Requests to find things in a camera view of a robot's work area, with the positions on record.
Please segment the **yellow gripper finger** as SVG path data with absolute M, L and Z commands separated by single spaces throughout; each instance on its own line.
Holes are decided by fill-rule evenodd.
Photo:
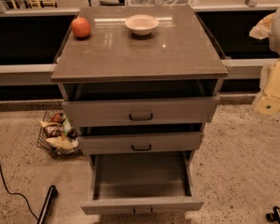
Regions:
M 280 99 L 272 96 L 258 96 L 253 101 L 253 110 L 261 115 L 274 115 L 280 111 Z

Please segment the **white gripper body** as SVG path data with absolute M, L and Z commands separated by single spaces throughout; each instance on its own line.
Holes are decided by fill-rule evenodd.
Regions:
M 265 95 L 280 100 L 280 59 L 264 64 L 260 73 L 260 89 Z

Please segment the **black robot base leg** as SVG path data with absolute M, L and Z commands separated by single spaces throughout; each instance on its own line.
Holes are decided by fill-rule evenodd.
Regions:
M 45 201 L 40 211 L 37 224 L 46 224 L 47 217 L 49 216 L 50 208 L 54 200 L 58 197 L 58 190 L 55 185 L 51 185 L 47 192 Z

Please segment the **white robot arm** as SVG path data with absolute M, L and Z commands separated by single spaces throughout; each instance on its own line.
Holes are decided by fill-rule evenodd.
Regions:
M 249 35 L 256 39 L 268 38 L 270 50 L 280 55 L 280 7 L 260 20 Z M 263 65 L 259 87 L 253 110 L 261 115 L 276 114 L 280 111 L 280 58 L 273 65 Z

